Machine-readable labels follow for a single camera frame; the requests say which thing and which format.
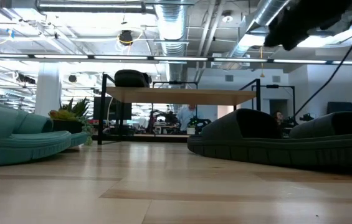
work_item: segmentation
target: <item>wooden tabletop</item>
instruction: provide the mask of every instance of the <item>wooden tabletop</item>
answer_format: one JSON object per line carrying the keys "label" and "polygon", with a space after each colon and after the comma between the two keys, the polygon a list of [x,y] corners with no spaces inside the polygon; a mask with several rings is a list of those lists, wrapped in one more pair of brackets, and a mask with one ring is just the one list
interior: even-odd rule
{"label": "wooden tabletop", "polygon": [[238,105],[256,97],[255,91],[108,87],[107,93],[124,103]]}

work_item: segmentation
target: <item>person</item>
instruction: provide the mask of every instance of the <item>person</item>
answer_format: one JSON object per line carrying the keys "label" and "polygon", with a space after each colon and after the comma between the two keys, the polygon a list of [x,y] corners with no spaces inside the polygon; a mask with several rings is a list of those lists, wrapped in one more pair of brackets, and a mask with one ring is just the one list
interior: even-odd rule
{"label": "person", "polygon": [[[196,115],[196,105],[183,106],[177,114],[177,119],[180,121],[180,131],[187,131],[188,123],[191,118]],[[198,118],[202,118],[202,114],[198,112]]]}
{"label": "person", "polygon": [[283,121],[283,114],[281,113],[281,111],[276,111],[274,114],[273,114],[273,117],[274,119],[277,121],[277,124],[279,126],[282,125],[282,121]]}

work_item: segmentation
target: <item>plant pot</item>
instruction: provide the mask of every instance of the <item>plant pot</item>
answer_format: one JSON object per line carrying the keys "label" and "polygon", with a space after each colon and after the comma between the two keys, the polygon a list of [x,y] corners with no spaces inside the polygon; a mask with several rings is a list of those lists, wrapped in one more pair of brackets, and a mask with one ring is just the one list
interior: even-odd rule
{"label": "plant pot", "polygon": [[72,134],[81,133],[83,124],[78,121],[54,120],[54,131],[68,131]]}

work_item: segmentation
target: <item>wooden floor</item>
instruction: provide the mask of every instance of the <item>wooden floor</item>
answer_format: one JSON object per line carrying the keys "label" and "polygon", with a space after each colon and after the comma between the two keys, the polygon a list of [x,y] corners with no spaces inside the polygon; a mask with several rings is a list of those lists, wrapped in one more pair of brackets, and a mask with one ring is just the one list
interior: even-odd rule
{"label": "wooden floor", "polygon": [[0,223],[352,223],[352,175],[121,142],[0,167]]}

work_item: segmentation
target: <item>ceiling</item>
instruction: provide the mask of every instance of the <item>ceiling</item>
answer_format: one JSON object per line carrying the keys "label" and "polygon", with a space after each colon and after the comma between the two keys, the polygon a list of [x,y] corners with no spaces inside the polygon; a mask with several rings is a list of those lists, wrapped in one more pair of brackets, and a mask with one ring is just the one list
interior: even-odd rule
{"label": "ceiling", "polygon": [[[32,4],[34,1],[22,0]],[[113,1],[56,1],[74,4],[104,4]],[[215,5],[214,14],[208,18],[210,0],[185,1],[190,6],[187,12],[187,44],[186,55],[197,56],[204,24],[207,20],[215,27],[214,19],[217,16],[219,1]],[[223,12],[229,11],[233,20],[230,22],[219,21],[210,44],[208,55],[213,53],[226,54],[232,50],[239,41],[239,27],[242,18],[254,13],[259,0],[228,0],[223,5]],[[7,11],[0,9],[0,54],[87,54],[87,55],[162,55],[160,44],[161,36],[158,30],[158,19],[154,14],[138,13],[90,13],[90,12],[37,12],[20,13],[22,10]],[[117,37],[122,30],[131,30],[134,43],[130,47],[121,46]],[[350,44],[352,34],[334,36],[327,41],[336,43],[343,39],[343,43],[334,44],[334,48],[316,48],[307,43],[306,47],[297,47],[287,52],[281,47],[261,48],[251,46],[247,54],[251,58],[302,58],[318,60],[340,60]],[[252,63],[251,70],[260,68],[261,64]],[[63,101],[70,100],[72,96],[89,96],[95,94],[92,90],[75,90],[73,87],[101,85],[102,73],[115,74],[121,69],[136,69],[146,72],[153,80],[166,81],[165,63],[92,63],[92,62],[61,62],[61,73],[64,75]],[[284,69],[286,65],[266,65],[266,68]],[[23,74],[38,82],[39,62],[0,60],[0,86],[22,86],[16,77]],[[78,76],[82,82],[70,83],[69,75]],[[28,111],[34,109],[35,85],[30,88],[0,88],[0,99],[10,98],[6,101],[18,102],[22,99]]]}

